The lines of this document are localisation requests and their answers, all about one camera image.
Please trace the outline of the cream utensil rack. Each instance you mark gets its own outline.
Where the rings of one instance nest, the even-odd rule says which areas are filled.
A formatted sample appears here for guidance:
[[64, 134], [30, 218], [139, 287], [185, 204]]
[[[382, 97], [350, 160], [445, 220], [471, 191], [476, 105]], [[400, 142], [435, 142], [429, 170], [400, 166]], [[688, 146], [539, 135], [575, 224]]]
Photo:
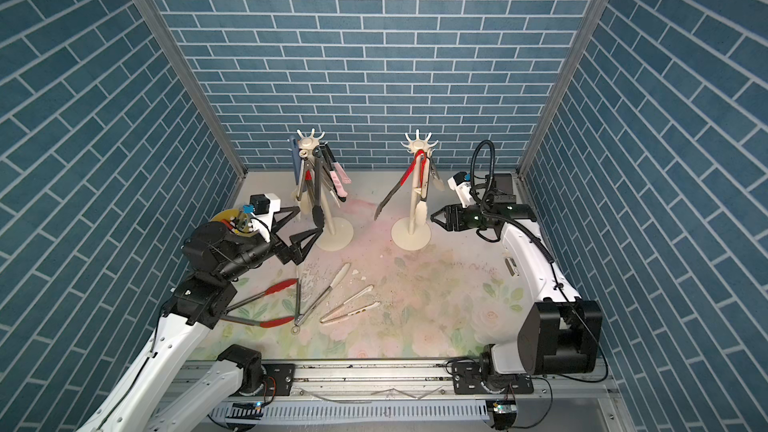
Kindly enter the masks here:
[[[432, 133], [421, 136], [417, 129], [413, 137], [406, 135], [406, 140], [402, 145], [412, 153], [412, 157], [417, 151], [423, 150], [431, 156], [432, 150], [437, 145], [436, 141], [431, 140]], [[411, 179], [410, 186], [410, 206], [409, 215], [399, 219], [391, 229], [391, 236], [394, 243], [406, 251], [417, 251], [426, 247], [431, 239], [431, 230], [429, 225], [417, 226], [415, 224], [415, 207], [419, 198], [420, 184], [417, 182], [419, 169], [416, 169], [408, 178]]]
[[290, 139], [296, 182], [294, 200], [302, 213], [322, 220], [323, 231], [317, 245], [324, 251], [340, 251], [350, 244], [354, 231], [347, 219], [333, 215], [331, 205], [341, 207], [347, 200], [345, 185], [351, 179], [323, 140], [324, 132], [317, 134], [312, 129], [305, 134], [297, 130], [296, 134]]

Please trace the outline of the blue cream tongs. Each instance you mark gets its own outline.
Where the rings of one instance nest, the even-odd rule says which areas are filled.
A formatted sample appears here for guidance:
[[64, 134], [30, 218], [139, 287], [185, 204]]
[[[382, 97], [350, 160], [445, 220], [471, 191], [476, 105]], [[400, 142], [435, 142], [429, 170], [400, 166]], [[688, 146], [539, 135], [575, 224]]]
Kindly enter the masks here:
[[298, 140], [296, 137], [290, 137], [289, 143], [290, 143], [290, 157], [292, 161], [295, 184], [298, 185], [300, 180], [301, 165], [302, 165], [302, 159], [300, 157], [300, 148], [298, 146]]

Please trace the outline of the steel tongs white tips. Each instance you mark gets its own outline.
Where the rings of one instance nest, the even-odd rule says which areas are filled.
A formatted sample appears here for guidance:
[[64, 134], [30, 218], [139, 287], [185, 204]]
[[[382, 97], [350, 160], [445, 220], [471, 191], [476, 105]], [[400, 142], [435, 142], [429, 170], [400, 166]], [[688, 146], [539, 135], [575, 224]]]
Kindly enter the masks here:
[[298, 335], [300, 333], [301, 325], [307, 320], [309, 315], [320, 305], [320, 303], [333, 291], [333, 289], [340, 284], [340, 282], [348, 273], [350, 267], [351, 267], [351, 264], [349, 262], [344, 263], [342, 267], [339, 269], [339, 271], [336, 273], [333, 280], [328, 284], [328, 286], [314, 299], [314, 301], [309, 305], [309, 307], [303, 313], [299, 313], [297, 315], [297, 317], [294, 320], [294, 325], [291, 328], [291, 333], [293, 335]]

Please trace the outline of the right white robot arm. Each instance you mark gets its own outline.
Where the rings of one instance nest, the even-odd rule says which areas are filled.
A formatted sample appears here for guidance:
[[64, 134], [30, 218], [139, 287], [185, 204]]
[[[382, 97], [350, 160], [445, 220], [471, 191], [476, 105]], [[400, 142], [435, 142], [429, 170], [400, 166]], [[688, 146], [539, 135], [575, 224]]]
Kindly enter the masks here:
[[493, 393], [510, 392], [512, 381], [523, 375], [556, 375], [585, 383], [603, 355], [601, 308], [568, 282], [544, 244], [532, 207], [516, 201], [510, 175], [494, 170], [494, 143], [481, 141], [471, 158], [476, 160], [482, 151], [489, 155], [487, 174], [479, 177], [474, 168], [455, 174], [449, 186], [458, 203], [430, 217], [447, 232], [473, 231], [501, 245], [512, 275], [522, 279], [532, 298], [515, 337], [487, 345], [479, 355], [481, 383]]

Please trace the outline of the black steel tongs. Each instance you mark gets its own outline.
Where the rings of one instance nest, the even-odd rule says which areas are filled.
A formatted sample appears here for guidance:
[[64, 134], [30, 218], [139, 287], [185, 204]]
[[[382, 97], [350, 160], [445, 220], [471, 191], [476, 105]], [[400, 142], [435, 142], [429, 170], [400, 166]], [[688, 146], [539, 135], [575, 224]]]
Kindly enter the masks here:
[[322, 206], [322, 193], [324, 192], [326, 182], [330, 178], [328, 163], [323, 155], [321, 145], [318, 145], [309, 153], [312, 160], [312, 191], [314, 202], [310, 207], [314, 225], [319, 228], [325, 227], [325, 213]]

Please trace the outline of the small white tongs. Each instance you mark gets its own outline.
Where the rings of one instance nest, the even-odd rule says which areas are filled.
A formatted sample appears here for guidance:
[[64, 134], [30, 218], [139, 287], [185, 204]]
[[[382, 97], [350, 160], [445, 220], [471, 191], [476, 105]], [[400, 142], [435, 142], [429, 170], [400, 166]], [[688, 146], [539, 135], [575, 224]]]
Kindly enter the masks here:
[[364, 312], [368, 312], [379, 307], [381, 305], [381, 302], [378, 300], [374, 300], [368, 304], [352, 309], [352, 306], [356, 301], [359, 301], [361, 298], [364, 298], [365, 296], [370, 295], [373, 292], [374, 288], [375, 288], [374, 285], [369, 284], [368, 286], [359, 290], [354, 295], [348, 297], [340, 305], [338, 305], [337, 307], [335, 307], [334, 309], [326, 313], [324, 316], [322, 316], [320, 319], [320, 324], [331, 325], [331, 324], [340, 323], [352, 317], [360, 315]]

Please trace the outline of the steel tongs cream tips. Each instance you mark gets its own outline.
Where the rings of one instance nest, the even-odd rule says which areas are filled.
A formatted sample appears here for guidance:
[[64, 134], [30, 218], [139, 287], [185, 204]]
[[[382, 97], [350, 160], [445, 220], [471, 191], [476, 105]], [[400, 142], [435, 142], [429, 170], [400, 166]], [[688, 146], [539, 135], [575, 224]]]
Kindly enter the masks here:
[[302, 159], [301, 174], [299, 184], [294, 191], [294, 199], [302, 207], [311, 207], [314, 202], [312, 184], [307, 187], [304, 182], [304, 176], [307, 170], [312, 172], [312, 160], [304, 152], [300, 153], [300, 157]]

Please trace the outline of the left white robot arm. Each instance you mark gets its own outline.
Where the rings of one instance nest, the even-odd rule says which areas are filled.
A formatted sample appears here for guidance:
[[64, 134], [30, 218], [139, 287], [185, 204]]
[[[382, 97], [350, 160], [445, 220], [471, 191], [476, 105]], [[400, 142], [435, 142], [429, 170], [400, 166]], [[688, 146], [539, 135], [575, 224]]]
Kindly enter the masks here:
[[271, 258], [301, 264], [323, 233], [321, 209], [313, 212], [313, 228], [279, 237], [298, 207], [258, 207], [252, 236], [234, 233], [221, 221], [197, 227], [184, 243], [190, 274], [176, 287], [159, 312], [155, 330], [137, 358], [96, 411], [84, 431], [190, 431], [220, 402], [234, 393], [256, 393], [264, 385], [259, 352], [227, 347], [191, 389], [165, 410], [158, 404], [190, 354], [223, 320], [237, 290], [235, 281]]

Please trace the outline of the steel tongs cream ends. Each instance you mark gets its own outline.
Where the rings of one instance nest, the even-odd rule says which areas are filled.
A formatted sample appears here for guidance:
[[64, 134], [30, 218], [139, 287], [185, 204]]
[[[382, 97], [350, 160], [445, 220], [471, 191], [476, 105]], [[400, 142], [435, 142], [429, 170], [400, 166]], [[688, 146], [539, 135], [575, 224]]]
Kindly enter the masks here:
[[423, 226], [427, 222], [428, 206], [427, 199], [430, 191], [430, 184], [434, 180], [436, 182], [437, 189], [442, 191], [445, 188], [444, 182], [440, 177], [437, 167], [433, 164], [431, 156], [429, 154], [424, 155], [423, 164], [421, 166], [421, 180], [419, 188], [419, 198], [417, 199], [415, 207], [415, 224], [417, 226]]

